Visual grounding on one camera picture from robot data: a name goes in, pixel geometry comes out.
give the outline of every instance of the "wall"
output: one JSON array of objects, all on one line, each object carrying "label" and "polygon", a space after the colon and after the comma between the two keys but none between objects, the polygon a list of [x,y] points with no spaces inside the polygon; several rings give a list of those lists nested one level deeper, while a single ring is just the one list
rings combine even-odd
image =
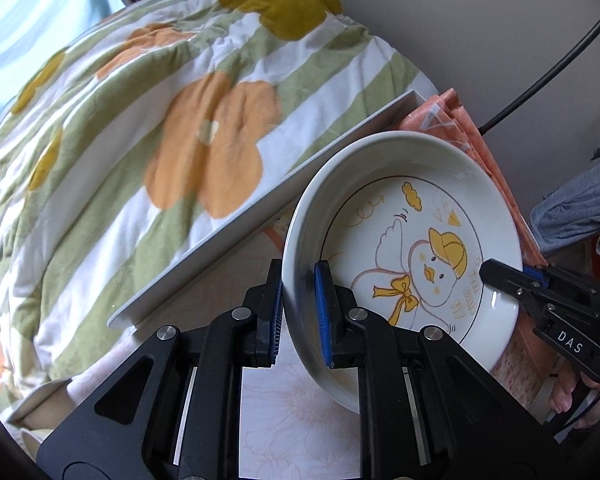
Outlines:
[{"label": "wall", "polygon": [[[600,0],[342,0],[345,12],[453,86],[479,125],[558,61],[600,18]],[[485,137],[520,206],[588,164],[600,144],[600,38]]]}]

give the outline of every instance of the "yellow bow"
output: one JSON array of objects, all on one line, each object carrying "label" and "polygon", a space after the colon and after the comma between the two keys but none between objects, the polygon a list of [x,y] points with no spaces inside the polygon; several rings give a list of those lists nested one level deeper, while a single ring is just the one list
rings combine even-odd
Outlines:
[{"label": "yellow bow", "polygon": [[374,298],[400,296],[395,304],[393,313],[389,317],[389,323],[393,326],[398,323],[402,307],[404,307],[405,312],[410,312],[418,306],[418,298],[411,293],[410,286],[411,279],[408,274],[405,274],[401,278],[391,280],[391,288],[382,288],[374,285]]}]

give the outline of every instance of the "yellow cloud drawing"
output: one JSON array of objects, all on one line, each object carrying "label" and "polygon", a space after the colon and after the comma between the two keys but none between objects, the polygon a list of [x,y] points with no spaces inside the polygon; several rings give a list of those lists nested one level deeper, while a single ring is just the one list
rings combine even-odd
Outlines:
[{"label": "yellow cloud drawing", "polygon": [[460,219],[453,209],[451,210],[451,213],[449,213],[449,220],[447,220],[446,223],[448,225],[455,225],[456,227],[461,226]]},{"label": "yellow cloud drawing", "polygon": [[409,182],[405,182],[402,186],[402,192],[407,200],[407,204],[413,207],[416,211],[422,211],[422,200],[418,196],[418,192],[413,189],[413,186]]}]

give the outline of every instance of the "yellow hat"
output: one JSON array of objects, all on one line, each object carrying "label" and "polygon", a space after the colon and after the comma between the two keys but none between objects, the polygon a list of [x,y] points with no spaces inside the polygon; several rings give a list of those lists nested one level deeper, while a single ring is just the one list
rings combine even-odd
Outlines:
[{"label": "yellow hat", "polygon": [[455,233],[440,234],[433,227],[429,228],[429,243],[431,250],[447,265],[451,266],[456,274],[456,278],[460,277],[466,271],[466,249],[462,240]]}]

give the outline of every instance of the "green stripe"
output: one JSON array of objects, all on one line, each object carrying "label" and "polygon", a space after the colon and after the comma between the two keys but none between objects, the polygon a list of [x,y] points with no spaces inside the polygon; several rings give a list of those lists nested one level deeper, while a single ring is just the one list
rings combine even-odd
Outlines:
[{"label": "green stripe", "polygon": [[382,67],[371,83],[356,96],[347,111],[304,150],[289,171],[293,171],[321,149],[403,94],[418,72],[419,70],[411,61],[395,52],[389,63]]},{"label": "green stripe", "polygon": [[259,27],[241,48],[234,50],[218,64],[216,72],[227,73],[235,84],[253,73],[261,59],[270,56],[287,43],[288,41],[276,38],[266,28]]},{"label": "green stripe", "polygon": [[38,284],[33,292],[17,307],[15,312],[11,314],[11,327],[15,328],[28,341],[33,341],[40,328],[41,294],[42,287]]},{"label": "green stripe", "polygon": [[195,197],[189,194],[158,214],[136,251],[109,280],[71,342],[54,361],[49,371],[52,380],[83,372],[110,350],[120,332],[110,330],[107,319],[163,272],[203,211]]},{"label": "green stripe", "polygon": [[0,388],[0,413],[6,410],[12,404],[16,403],[18,400],[19,399],[14,396],[3,384]]},{"label": "green stripe", "polygon": [[349,66],[351,60],[366,48],[369,41],[371,36],[365,27],[347,27],[276,85],[276,94],[282,105],[281,122],[329,79]]},{"label": "green stripe", "polygon": [[[221,16],[223,14],[227,14],[226,10],[222,8],[219,4],[213,4],[210,7],[200,10],[191,16],[187,16],[182,20],[178,20],[178,24],[180,25],[180,29],[184,32],[193,30],[200,26],[202,23],[206,23],[211,20],[213,17]],[[20,154],[21,150],[24,146],[32,139],[37,133],[39,128],[45,124],[46,121],[51,117],[53,113],[55,113],[58,109],[64,107],[71,99],[73,99],[78,92],[82,91],[85,86],[87,86],[90,82],[93,81],[93,77],[95,73],[103,68],[107,63],[111,62],[120,52],[122,52],[122,46],[119,45],[116,48],[109,49],[104,51],[100,56],[95,58],[93,62],[91,62],[85,69],[82,70],[81,74],[74,78],[71,82],[71,86],[67,88],[66,91],[62,93],[62,95],[58,98],[57,101],[54,102],[53,107],[48,108],[44,113],[40,114],[39,118],[28,128],[27,133],[22,136],[19,140],[18,144],[12,149],[9,150],[7,156],[0,161],[0,164],[4,164],[5,170],[8,168],[15,158]],[[68,117],[69,113],[71,113],[73,108],[69,108],[56,120],[57,124],[64,123],[64,120]]]},{"label": "green stripe", "polygon": [[[138,20],[140,20],[145,15],[150,12],[154,12],[156,10],[165,9],[170,6],[174,6],[180,4],[186,0],[155,0],[155,1],[147,1],[139,4],[137,7],[133,9],[129,9],[127,12],[122,12],[120,16],[117,16],[115,19],[110,22],[105,22],[102,25],[96,25],[95,28],[85,32],[82,36],[79,36],[76,40],[69,44],[68,51],[65,55],[65,58],[62,60],[62,65],[58,68],[53,77],[46,83],[45,87],[48,88],[52,85],[58,78],[64,73],[64,71],[69,68],[75,61],[82,58],[82,56],[90,51],[94,46],[96,46],[100,41],[104,40],[109,34],[118,30],[121,27],[125,27],[126,25],[130,25]],[[213,9],[214,6],[208,7],[207,9],[202,9],[199,12],[196,12],[191,15],[192,19],[197,19],[198,16],[205,16],[206,12],[209,9]],[[4,138],[8,135],[8,133],[13,130],[22,118],[26,115],[26,113],[11,115],[7,118],[5,123],[0,127],[0,144],[4,140]]]},{"label": "green stripe", "polygon": [[40,304],[42,319],[48,316],[95,243],[144,185],[146,167],[162,139],[161,126],[156,126],[117,164],[58,245],[45,271]]},{"label": "green stripe", "polygon": [[[36,166],[40,161],[40,157],[42,157],[43,153],[45,152],[51,141],[54,139],[54,137],[58,133],[60,133],[62,128],[62,120],[63,119],[60,118],[59,120],[55,121],[51,126],[46,128],[42,133],[38,134],[38,138],[35,139],[35,144],[33,145],[33,148],[30,148],[30,153],[27,156],[26,160],[18,165],[18,174],[16,178],[13,179],[13,181],[9,184],[7,188],[1,190],[0,209],[7,208],[15,193],[29,184],[29,181],[31,180],[31,176],[33,174],[33,170],[36,169]],[[28,144],[29,141],[33,140],[33,132],[30,130],[29,133],[30,135],[26,135],[26,142],[23,138],[18,143],[16,148],[14,148],[13,151],[8,153],[9,160],[5,160],[3,163],[0,164],[0,181],[4,179],[11,164],[13,164],[16,161],[16,158],[20,155],[22,150],[24,150],[26,144]]]},{"label": "green stripe", "polygon": [[[8,205],[0,206],[0,225],[4,221],[4,215],[7,213]],[[11,255],[13,254],[13,244],[15,242],[15,235],[17,229],[18,219],[16,218],[9,228],[9,230],[5,233],[5,235],[0,239],[0,262],[9,259],[11,261]]]},{"label": "green stripe", "polygon": [[77,82],[73,87],[67,89],[62,93],[62,96],[54,103],[53,106],[47,108],[39,117],[31,124],[26,131],[21,132],[17,143],[0,158],[0,180],[2,180],[9,169],[10,165],[14,163],[17,157],[20,155],[25,146],[31,142],[36,136],[36,147],[29,156],[27,165],[24,168],[18,170],[18,178],[14,181],[13,185],[5,193],[8,198],[13,190],[18,189],[25,180],[28,180],[36,167],[40,156],[53,139],[54,134],[57,132],[59,127],[62,127],[64,120],[69,116],[72,109],[67,108],[60,116],[58,116],[53,123],[49,124],[47,128],[40,133],[40,128],[56,113],[61,107],[65,106],[71,99],[73,99],[79,92],[83,91],[85,86],[89,83],[88,80]]},{"label": "green stripe", "polygon": [[197,35],[195,44],[182,41],[145,54],[126,65],[124,74],[105,80],[94,90],[65,126],[53,170],[39,189],[27,195],[16,234],[16,249],[29,235],[48,198],[103,129],[139,97],[194,59],[208,44],[227,35],[229,26],[241,17],[238,13],[223,16],[218,27]]}]

